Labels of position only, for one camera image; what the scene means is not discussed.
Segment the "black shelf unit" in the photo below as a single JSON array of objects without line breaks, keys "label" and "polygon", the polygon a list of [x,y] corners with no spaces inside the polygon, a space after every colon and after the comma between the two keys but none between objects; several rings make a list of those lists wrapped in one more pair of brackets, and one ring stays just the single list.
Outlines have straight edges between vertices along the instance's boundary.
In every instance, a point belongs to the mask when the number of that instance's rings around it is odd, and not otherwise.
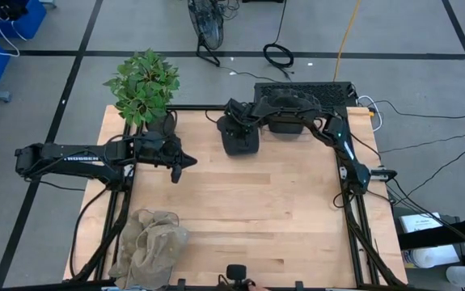
[{"label": "black shelf unit", "polygon": [[440,216],[438,213],[425,213],[436,219],[442,226],[412,233],[405,233],[399,218],[397,223],[401,229],[398,235],[399,246],[402,251],[426,247],[440,247],[465,243],[465,221],[457,217]]}]

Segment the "tan corduroy baseball cap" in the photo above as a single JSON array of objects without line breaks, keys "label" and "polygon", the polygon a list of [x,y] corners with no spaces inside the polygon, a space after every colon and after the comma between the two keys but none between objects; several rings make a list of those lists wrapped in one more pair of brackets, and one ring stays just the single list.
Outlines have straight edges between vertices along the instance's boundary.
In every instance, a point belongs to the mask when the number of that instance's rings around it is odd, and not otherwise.
[{"label": "tan corduroy baseball cap", "polygon": [[188,245],[188,231],[176,224],[153,224],[137,237],[131,277],[135,285],[156,290],[169,284],[171,273]]}]

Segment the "clear plastic bin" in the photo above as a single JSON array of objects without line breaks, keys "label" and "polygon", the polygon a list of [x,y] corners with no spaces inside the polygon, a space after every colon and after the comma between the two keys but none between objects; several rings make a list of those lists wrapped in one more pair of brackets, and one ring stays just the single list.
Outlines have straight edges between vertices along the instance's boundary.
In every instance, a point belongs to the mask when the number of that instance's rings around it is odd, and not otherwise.
[{"label": "clear plastic bin", "polygon": [[[319,117],[322,107],[314,107],[310,104],[304,108],[273,107],[267,102],[266,96],[267,95],[263,96],[259,101],[261,106],[260,118],[265,124],[268,124],[269,121],[301,124],[304,126],[301,134],[304,133],[304,130],[306,130],[307,133],[309,133],[311,136],[316,134],[318,127],[315,123],[315,120]],[[274,134],[280,137],[285,137],[288,140],[296,139],[297,135],[301,135],[279,133]]]},{"label": "clear plastic bin", "polygon": [[117,261],[108,275],[119,289],[164,288],[187,241],[188,232],[175,213],[139,209],[120,234]]}]

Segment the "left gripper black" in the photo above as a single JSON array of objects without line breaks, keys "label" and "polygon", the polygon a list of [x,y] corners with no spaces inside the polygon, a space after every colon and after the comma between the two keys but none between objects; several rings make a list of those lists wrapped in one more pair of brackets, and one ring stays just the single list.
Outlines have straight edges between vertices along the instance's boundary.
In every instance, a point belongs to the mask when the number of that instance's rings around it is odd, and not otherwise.
[{"label": "left gripper black", "polygon": [[[146,135],[134,138],[134,157],[138,163],[170,169],[172,183],[180,181],[182,167],[191,167],[197,164],[194,157],[187,154],[182,156],[180,144],[174,139],[154,138]],[[183,157],[189,162],[182,164]]]}]

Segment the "white paper roll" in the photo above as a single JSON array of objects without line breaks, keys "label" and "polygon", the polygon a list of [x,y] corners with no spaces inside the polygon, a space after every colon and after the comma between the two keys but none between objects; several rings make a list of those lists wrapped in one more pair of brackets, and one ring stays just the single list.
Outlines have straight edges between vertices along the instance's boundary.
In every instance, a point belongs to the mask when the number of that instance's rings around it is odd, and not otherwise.
[{"label": "white paper roll", "polygon": [[452,245],[412,249],[403,251],[402,255],[408,268],[432,268],[459,262],[459,256]]}]

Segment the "black floor fan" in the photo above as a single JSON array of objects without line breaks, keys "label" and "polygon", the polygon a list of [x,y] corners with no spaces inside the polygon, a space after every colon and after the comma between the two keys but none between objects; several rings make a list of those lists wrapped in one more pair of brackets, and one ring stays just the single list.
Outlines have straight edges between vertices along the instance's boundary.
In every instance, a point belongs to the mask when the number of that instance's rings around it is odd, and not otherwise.
[{"label": "black floor fan", "polygon": [[221,62],[214,55],[223,42],[223,16],[218,0],[188,0],[188,12],[197,35],[196,55],[219,67]]}]

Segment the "green plant in black pot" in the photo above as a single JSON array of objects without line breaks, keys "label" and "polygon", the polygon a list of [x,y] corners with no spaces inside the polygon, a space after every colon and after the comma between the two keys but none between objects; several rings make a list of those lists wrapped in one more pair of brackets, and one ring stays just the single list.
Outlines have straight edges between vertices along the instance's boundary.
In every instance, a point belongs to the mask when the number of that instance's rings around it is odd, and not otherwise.
[{"label": "green plant in black pot", "polygon": [[149,48],[119,64],[104,85],[116,97],[115,108],[126,124],[168,136],[176,119],[167,106],[180,88],[179,77],[177,66]]}]

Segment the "white paper sheet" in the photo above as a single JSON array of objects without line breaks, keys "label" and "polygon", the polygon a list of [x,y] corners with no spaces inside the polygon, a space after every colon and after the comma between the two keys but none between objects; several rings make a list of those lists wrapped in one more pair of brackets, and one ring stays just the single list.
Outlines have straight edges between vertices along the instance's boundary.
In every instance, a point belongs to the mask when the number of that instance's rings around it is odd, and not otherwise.
[{"label": "white paper sheet", "polygon": [[412,233],[442,226],[442,224],[436,219],[424,213],[399,217],[399,222],[405,233]]}]

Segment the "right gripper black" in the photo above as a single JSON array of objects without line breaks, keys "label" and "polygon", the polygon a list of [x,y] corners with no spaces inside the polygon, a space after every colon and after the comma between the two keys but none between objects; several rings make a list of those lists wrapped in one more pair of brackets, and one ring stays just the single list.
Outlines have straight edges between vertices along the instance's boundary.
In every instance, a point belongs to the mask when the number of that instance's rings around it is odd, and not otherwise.
[{"label": "right gripper black", "polygon": [[230,99],[225,106],[225,115],[232,120],[225,119],[225,132],[239,132],[238,137],[247,137],[253,134],[255,132],[255,124],[259,122],[259,119],[253,117],[251,112],[252,106],[250,103],[240,103],[236,99]]}]

